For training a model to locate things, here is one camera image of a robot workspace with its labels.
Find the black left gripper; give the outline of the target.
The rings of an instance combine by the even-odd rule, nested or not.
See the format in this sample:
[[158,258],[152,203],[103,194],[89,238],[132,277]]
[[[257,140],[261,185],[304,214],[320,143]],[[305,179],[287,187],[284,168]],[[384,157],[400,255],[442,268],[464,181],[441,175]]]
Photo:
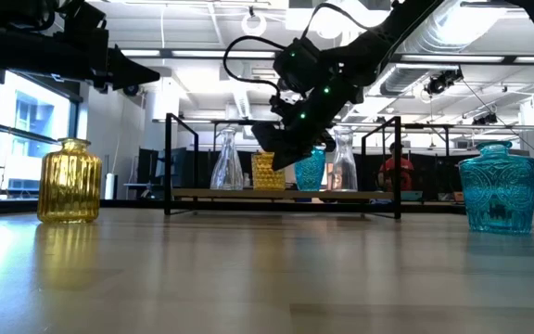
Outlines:
[[117,45],[108,49],[106,14],[87,2],[65,2],[62,41],[70,46],[61,76],[87,82],[94,88],[122,90],[126,86],[150,84],[160,74],[124,56]]

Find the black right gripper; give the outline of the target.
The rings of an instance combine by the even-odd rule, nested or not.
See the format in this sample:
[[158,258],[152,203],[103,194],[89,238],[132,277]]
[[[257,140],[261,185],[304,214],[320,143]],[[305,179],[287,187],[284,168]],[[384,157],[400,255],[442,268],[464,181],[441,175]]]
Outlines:
[[334,152],[336,140],[325,129],[348,103],[359,99],[359,87],[343,79],[331,79],[314,87],[305,99],[284,107],[284,129],[257,122],[251,126],[261,148],[273,153],[272,169],[279,171],[309,158],[314,139],[325,152]]

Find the tall blue textured glass vase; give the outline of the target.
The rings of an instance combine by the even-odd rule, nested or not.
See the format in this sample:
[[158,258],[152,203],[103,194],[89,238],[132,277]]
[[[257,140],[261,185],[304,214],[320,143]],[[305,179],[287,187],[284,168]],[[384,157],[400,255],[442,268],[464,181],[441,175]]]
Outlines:
[[300,191],[318,191],[324,177],[326,153],[314,148],[310,157],[294,164],[297,188]]

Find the clear conical glass vase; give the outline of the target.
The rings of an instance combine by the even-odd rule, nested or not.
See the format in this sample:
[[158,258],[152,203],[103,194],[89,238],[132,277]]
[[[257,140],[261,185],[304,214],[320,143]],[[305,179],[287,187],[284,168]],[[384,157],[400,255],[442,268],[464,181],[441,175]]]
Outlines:
[[353,156],[353,132],[349,127],[334,128],[336,150],[333,160],[333,191],[356,192],[358,176]]
[[226,127],[220,132],[222,147],[210,180],[210,188],[213,190],[243,189],[243,171],[235,146],[235,134],[236,129],[233,127]]

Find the yellow diamond-textured glass vase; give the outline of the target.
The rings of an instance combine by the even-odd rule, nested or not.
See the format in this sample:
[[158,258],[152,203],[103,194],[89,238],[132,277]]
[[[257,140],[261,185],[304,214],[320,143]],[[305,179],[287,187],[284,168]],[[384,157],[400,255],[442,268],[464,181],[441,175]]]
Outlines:
[[273,170],[273,157],[272,152],[256,152],[251,155],[254,190],[284,190],[286,188],[285,172]]

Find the yellow ribbed glass vase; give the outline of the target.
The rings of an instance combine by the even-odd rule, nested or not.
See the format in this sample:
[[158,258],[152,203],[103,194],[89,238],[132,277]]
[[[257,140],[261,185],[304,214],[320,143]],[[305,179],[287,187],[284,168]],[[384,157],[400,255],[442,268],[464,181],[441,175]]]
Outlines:
[[99,215],[102,160],[79,138],[42,158],[37,218],[44,224],[90,224]]

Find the wooden shelf board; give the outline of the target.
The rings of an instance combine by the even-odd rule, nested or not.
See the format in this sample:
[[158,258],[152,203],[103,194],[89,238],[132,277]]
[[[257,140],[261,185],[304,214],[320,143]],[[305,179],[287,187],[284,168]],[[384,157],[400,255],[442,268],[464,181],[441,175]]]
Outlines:
[[299,190],[216,190],[205,188],[176,188],[174,197],[224,199],[395,199],[392,192],[358,191],[299,191]]

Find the dark computer monitor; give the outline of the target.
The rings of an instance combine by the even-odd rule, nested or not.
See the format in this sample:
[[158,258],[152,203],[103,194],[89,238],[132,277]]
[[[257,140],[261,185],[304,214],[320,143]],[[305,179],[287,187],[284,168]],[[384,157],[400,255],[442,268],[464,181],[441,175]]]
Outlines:
[[165,151],[154,149],[139,149],[137,164],[137,182],[140,184],[162,185],[166,184],[165,176],[170,175],[172,186],[184,186],[188,173],[186,170],[185,148],[173,148],[169,160],[170,170],[166,171]]

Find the large dark-framed window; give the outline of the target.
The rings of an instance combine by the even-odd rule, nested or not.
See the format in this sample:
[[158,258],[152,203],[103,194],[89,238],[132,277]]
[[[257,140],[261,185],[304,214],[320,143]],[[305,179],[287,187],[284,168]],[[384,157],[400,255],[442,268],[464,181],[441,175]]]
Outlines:
[[12,72],[0,84],[0,199],[34,198],[42,158],[75,133],[78,104]]

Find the black background partition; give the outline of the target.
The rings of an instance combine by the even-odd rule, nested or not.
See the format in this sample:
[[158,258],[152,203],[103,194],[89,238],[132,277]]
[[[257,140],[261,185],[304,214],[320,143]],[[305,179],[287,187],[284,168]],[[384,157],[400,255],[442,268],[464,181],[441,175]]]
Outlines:
[[402,158],[400,187],[403,191],[458,189],[469,207],[493,201],[526,205],[534,199],[534,159],[507,151],[485,151],[445,167],[418,170],[413,162]]

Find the squat blue embossed glass vase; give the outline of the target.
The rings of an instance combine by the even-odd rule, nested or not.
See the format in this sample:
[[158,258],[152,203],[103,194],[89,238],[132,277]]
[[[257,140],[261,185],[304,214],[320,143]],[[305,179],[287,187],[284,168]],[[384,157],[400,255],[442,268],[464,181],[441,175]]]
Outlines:
[[479,155],[459,162],[469,229],[528,234],[534,214],[534,159],[513,155],[509,141],[477,145]]

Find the black metal shelf frame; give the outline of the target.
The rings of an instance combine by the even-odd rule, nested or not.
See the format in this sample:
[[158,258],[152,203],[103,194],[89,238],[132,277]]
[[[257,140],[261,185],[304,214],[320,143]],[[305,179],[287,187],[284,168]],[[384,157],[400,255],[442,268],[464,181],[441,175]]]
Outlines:
[[[164,139],[164,151],[165,151],[165,164],[166,171],[170,170],[169,160],[171,157],[172,150],[172,127],[174,125],[183,127],[193,136],[193,163],[190,166],[190,170],[193,174],[193,186],[191,188],[204,188],[198,184],[199,178],[199,166],[198,166],[198,156],[199,156],[199,135],[194,131],[186,122],[177,116],[168,113],[164,118],[164,128],[165,128],[165,139]],[[366,199],[366,200],[356,200],[356,199],[210,199],[210,198],[187,198],[187,197],[174,197],[171,194],[172,189],[182,188],[172,186],[171,176],[168,174],[165,176],[164,185],[164,212],[166,214],[171,213],[169,210],[171,207],[172,201],[227,201],[227,202],[308,202],[308,203],[365,203],[365,204],[393,204],[394,213],[372,213],[379,214],[383,217],[394,218],[399,220],[401,218],[401,189],[397,186],[393,191],[391,191],[395,199]]]

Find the black background workstation frame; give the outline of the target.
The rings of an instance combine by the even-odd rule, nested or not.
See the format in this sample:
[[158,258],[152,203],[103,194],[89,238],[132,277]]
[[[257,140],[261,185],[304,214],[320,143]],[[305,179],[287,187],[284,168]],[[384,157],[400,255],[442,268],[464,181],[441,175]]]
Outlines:
[[405,133],[416,130],[430,130],[433,134],[441,138],[445,143],[444,153],[446,157],[450,156],[450,128],[449,124],[431,124],[431,123],[405,123],[402,126]]

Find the silver ceiling air duct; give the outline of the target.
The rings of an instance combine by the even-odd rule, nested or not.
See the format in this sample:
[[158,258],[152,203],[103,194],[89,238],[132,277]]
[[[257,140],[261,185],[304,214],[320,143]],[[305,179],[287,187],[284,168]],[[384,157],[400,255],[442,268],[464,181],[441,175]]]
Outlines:
[[[499,7],[461,6],[473,0],[445,0],[398,48],[407,54],[460,53],[483,36],[506,12]],[[424,77],[427,69],[395,66],[380,85],[383,96],[399,96]]]

